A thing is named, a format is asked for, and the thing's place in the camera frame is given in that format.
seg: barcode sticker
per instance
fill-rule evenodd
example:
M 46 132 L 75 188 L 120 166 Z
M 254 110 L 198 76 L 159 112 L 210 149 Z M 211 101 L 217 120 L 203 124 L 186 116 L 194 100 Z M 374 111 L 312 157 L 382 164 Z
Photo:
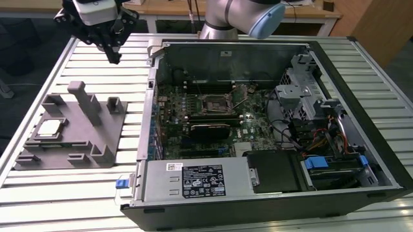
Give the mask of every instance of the barcode sticker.
M 183 163 L 167 163 L 167 171 L 181 171 Z

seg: sticker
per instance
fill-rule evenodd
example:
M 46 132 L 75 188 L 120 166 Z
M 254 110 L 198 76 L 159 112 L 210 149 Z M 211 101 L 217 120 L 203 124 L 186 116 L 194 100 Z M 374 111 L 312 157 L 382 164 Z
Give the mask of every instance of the sticker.
M 167 171 L 181 171 L 183 163 L 167 163 Z
M 230 56 L 233 56 L 233 52 L 231 51 L 222 51 L 221 56 L 222 57 L 230 57 Z
M 185 198 L 226 196 L 222 165 L 182 167 Z

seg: motherboard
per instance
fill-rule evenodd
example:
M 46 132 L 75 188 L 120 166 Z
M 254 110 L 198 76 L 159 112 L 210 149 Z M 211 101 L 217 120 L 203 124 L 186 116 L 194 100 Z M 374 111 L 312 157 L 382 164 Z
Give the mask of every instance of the motherboard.
M 276 149 L 266 119 L 269 89 L 254 83 L 161 85 L 158 94 L 166 160 L 242 156 Z

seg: gray stand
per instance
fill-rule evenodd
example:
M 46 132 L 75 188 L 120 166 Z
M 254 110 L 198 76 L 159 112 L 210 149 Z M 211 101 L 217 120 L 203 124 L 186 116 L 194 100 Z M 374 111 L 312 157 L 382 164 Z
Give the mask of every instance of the gray stand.
M 46 113 L 16 170 L 112 167 L 127 104 L 115 97 L 99 102 L 84 92 L 83 82 L 71 82 L 68 92 L 78 102 L 64 102 L 58 94 L 46 97 Z

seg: gray robot arm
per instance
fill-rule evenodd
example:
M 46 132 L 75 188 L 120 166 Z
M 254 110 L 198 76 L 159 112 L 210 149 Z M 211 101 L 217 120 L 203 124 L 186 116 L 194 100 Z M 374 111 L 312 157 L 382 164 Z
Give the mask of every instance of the gray robot arm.
M 281 0 L 209 0 L 201 39 L 237 39 L 237 29 L 265 39 L 277 29 L 284 13 Z

